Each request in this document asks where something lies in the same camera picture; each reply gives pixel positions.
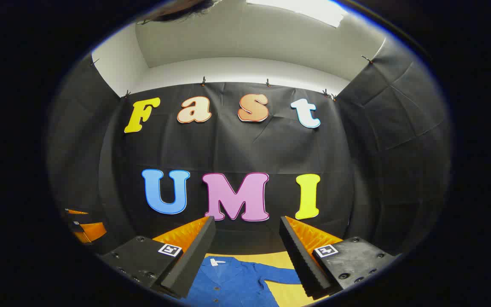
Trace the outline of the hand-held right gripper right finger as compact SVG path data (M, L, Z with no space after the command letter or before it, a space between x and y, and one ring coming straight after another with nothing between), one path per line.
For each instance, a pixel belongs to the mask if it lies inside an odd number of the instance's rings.
M288 216L280 219L279 235L306 295L313 299L365 283L397 258L361 237L340 239Z

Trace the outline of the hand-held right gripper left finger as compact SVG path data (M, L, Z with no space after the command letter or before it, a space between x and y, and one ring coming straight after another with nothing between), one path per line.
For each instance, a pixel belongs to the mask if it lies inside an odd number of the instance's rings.
M215 233L213 216L203 217L155 238L136 236L100 259L145 288L185 298Z

